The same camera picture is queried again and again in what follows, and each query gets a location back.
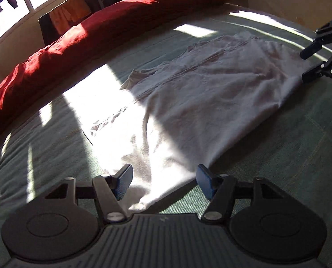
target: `screw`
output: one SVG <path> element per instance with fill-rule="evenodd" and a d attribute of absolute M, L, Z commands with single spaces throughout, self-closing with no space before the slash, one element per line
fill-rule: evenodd
<path fill-rule="evenodd" d="M 118 211 L 114 211 L 112 213 L 108 213 L 106 219 L 110 222 L 117 223 L 124 220 L 125 216 L 122 213 L 119 213 Z"/>
<path fill-rule="evenodd" d="M 206 212 L 203 216 L 206 220 L 219 220 L 222 217 L 221 213 L 217 211 Z"/>

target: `green bedsheet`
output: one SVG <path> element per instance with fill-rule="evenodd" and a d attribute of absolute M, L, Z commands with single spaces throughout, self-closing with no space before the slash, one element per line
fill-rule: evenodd
<path fill-rule="evenodd" d="M 262 17 L 251 18 L 263 20 Z M 279 31 L 278 27 L 249 18 L 219 15 L 213 19 L 202 26 L 218 30 L 220 21 L 223 21 L 223 24 L 226 23 L 224 27 L 227 28 L 227 34 L 240 32 L 244 28 L 261 38 L 281 41 L 297 51 L 301 50 L 299 45 L 310 44 L 309 40 L 297 34 Z M 301 28 L 290 22 L 281 22 Z M 300 31 L 314 37 L 311 31 Z M 324 49 L 319 54 L 327 59 L 331 56 L 331 52 Z M 320 61 L 314 56 L 310 60 L 313 64 Z M 331 79 L 323 77 L 299 87 L 280 111 L 226 151 L 210 169 L 214 173 L 231 174 L 241 181 L 251 182 L 256 176 L 265 177 L 321 216 L 326 222 L 328 237 L 319 260 L 332 267 Z M 179 191 L 160 202 L 159 209 L 164 209 L 170 201 L 181 198 L 162 213 L 196 212 L 201 215 L 208 201 L 201 189 L 198 186 L 191 189 L 193 186 L 195 182 L 185 187 L 184 193 Z M 236 201 L 235 211 L 245 204 L 249 204 L 249 201 Z"/>

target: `red duvet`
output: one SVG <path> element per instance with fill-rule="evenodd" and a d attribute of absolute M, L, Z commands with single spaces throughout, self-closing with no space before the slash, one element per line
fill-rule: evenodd
<path fill-rule="evenodd" d="M 184 14 L 226 0 L 123 0 L 71 28 L 0 84 L 0 134 L 78 65 Z"/>

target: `sunlight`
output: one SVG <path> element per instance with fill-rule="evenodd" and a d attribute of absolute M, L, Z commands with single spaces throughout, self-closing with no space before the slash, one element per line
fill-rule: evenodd
<path fill-rule="evenodd" d="M 303 50 L 303 49 L 305 48 L 304 46 L 302 46 L 302 45 L 300 45 L 300 44 L 298 44 L 298 43 L 296 43 L 296 42 L 293 42 L 293 41 L 288 40 L 288 39 L 285 39 L 285 38 L 283 38 L 283 37 L 276 36 L 276 35 L 273 35 L 273 34 L 271 34 L 271 33 L 268 33 L 268 32 L 265 32 L 265 31 L 262 31 L 262 30 L 260 30 L 260 29 L 258 29 L 258 28 L 254 28 L 254 27 L 250 27 L 250 26 L 246 26 L 246 25 L 242 25 L 242 24 L 237 24 L 237 23 L 232 23 L 232 22 L 225 22 L 225 23 L 229 23 L 229 24 L 233 24 L 233 25 L 236 25 L 236 26 L 241 26 L 241 27 L 245 27 L 245 28 L 249 28 L 249 29 L 255 30 L 255 31 L 259 32 L 259 33 L 262 33 L 262 34 L 268 35 L 268 36 L 270 36 L 270 37 L 272 37 L 272 38 L 279 39 L 279 40 L 282 40 L 282 41 L 284 41 L 284 42 L 286 42 L 286 43 L 289 43 L 289 44 L 292 44 L 292 45 L 294 45 L 294 46 L 296 46 L 296 47 L 299 47 L 301 50 Z M 322 61 L 327 61 L 326 58 L 324 58 L 323 56 L 321 56 L 321 55 L 319 55 L 319 54 L 317 54 L 317 53 L 315 53 L 314 56 L 317 57 L 318 59 L 322 60 Z"/>
<path fill-rule="evenodd" d="M 174 30 L 186 33 L 188 35 L 191 35 L 191 36 L 194 36 L 197 38 L 201 38 L 201 37 L 213 34 L 213 33 L 217 33 L 217 31 L 214 31 L 214 30 L 210 30 L 207 28 L 202 28 L 202 27 L 198 27 L 198 26 L 194 26 L 194 25 L 190 25 L 190 24 L 184 24 L 184 25 L 178 26 Z"/>
<path fill-rule="evenodd" d="M 266 16 L 266 15 L 261 15 L 261 14 L 258 14 L 258 13 L 246 12 L 246 11 L 239 11 L 239 13 L 229 13 L 229 15 L 240 17 L 240 18 L 245 18 L 245 19 L 248 19 L 248 20 L 251 20 L 251 21 L 267 24 L 267 25 L 270 25 L 270 26 L 274 26 L 276 28 L 283 29 L 283 30 L 288 31 L 292 34 L 303 37 L 306 40 L 309 40 L 311 42 L 313 41 L 312 38 L 310 38 L 310 37 L 304 35 L 303 33 L 299 32 L 299 30 L 297 30 L 295 28 L 292 28 L 292 27 L 289 27 L 289 26 L 286 26 L 284 24 L 281 24 L 280 22 L 278 22 L 278 21 L 274 20 L 273 18 L 271 18 L 269 16 Z M 332 50 L 330 48 L 327 48 L 326 46 L 323 46 L 323 48 L 332 53 Z"/>
<path fill-rule="evenodd" d="M 40 122 L 42 127 L 44 127 L 48 121 L 52 118 L 52 102 L 46 104 L 40 109 Z"/>
<path fill-rule="evenodd" d="M 4 143 L 3 143 L 3 146 L 2 146 L 2 150 L 1 150 L 1 158 L 3 157 L 3 155 L 5 154 L 6 152 L 6 149 L 7 149 L 7 146 L 8 146 L 8 141 L 10 140 L 11 138 L 11 134 L 8 134 L 8 136 L 6 137 Z"/>
<path fill-rule="evenodd" d="M 87 137 L 89 126 L 100 117 L 116 112 L 126 103 L 133 101 L 132 94 L 120 91 L 120 86 L 121 82 L 113 69 L 104 64 L 82 80 L 82 83 L 76 84 L 63 94 Z M 93 92 L 85 96 L 86 89 L 92 89 Z"/>
<path fill-rule="evenodd" d="M 33 176 L 33 155 L 32 146 L 28 144 L 28 158 L 27 158 L 27 199 L 26 202 L 29 203 L 35 197 L 34 191 L 34 176 Z"/>

